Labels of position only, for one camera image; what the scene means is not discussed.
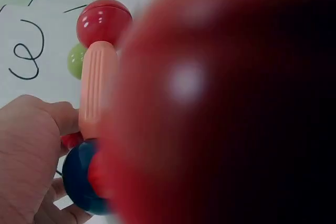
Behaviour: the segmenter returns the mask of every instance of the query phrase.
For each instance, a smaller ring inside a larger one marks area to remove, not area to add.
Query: toy
[[[109,213],[104,199],[108,194],[102,190],[104,188],[101,186],[97,162],[91,162],[97,160],[96,139],[99,138],[97,125],[101,98],[104,92],[110,90],[110,81],[117,71],[118,59],[114,46],[131,22],[132,17],[127,8],[114,0],[91,3],[77,21],[78,39],[88,48],[83,59],[79,109],[79,127],[84,142],[71,149],[67,155],[62,176],[72,201],[96,215]]]

